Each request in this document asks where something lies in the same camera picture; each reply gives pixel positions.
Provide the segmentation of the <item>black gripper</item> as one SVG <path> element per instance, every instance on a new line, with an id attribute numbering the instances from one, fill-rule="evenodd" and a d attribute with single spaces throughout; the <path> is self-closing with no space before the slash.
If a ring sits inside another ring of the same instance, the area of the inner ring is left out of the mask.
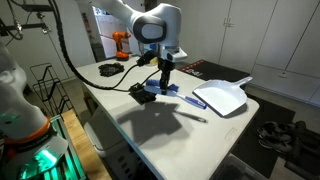
<path id="1" fill-rule="evenodd" d="M 162 72 L 161 79 L 160 79 L 160 89 L 161 94 L 167 94 L 167 87 L 168 87 L 168 75 L 175 68 L 175 64 L 169 60 L 159 58 L 158 59 L 158 69 Z"/>

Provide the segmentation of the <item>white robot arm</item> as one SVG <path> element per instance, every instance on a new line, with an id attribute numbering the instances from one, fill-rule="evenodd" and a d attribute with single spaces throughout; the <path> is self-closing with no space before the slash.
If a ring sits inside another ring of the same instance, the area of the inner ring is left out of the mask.
<path id="1" fill-rule="evenodd" d="M 132 9 L 121 0 L 81 0 L 102 8 L 123 21 L 135 38 L 144 44 L 160 45 L 159 57 L 174 63 L 187 57 L 179 47 L 181 9 L 161 3 L 147 12 Z M 6 138 L 6 159 L 9 165 L 36 163 L 36 157 L 54 166 L 66 152 L 68 142 L 58 135 L 50 118 L 23 95 L 26 86 L 24 70 L 11 58 L 5 46 L 1 47 L 0 121 Z"/>

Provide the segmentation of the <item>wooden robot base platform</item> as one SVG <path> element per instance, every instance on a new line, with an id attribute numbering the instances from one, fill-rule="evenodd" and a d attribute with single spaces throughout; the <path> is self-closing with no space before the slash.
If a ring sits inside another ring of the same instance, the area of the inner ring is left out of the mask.
<path id="1" fill-rule="evenodd" d="M 93 145 L 87 137 L 75 112 L 69 110 L 61 114 L 72 145 L 79 158 L 81 167 L 89 180 L 112 180 L 109 172 L 97 155 Z"/>

